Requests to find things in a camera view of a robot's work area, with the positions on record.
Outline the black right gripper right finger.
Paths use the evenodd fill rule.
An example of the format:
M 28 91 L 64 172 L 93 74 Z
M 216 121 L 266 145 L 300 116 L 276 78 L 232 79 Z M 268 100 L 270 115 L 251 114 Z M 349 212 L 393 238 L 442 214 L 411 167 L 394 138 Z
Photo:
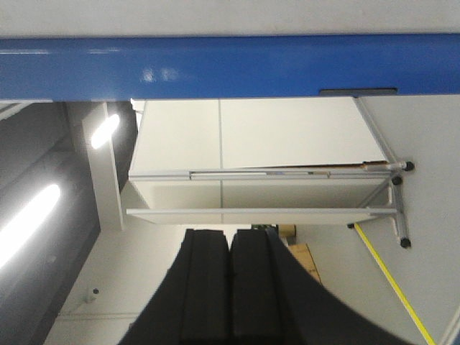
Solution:
M 404 344 L 320 285 L 273 229 L 231 245 L 234 344 Z

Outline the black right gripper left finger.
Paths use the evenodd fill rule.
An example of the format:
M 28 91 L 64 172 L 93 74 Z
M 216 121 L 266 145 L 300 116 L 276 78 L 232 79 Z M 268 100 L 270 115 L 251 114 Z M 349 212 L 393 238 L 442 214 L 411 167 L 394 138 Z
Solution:
M 229 248 L 222 231 L 192 230 L 121 344 L 228 344 Z

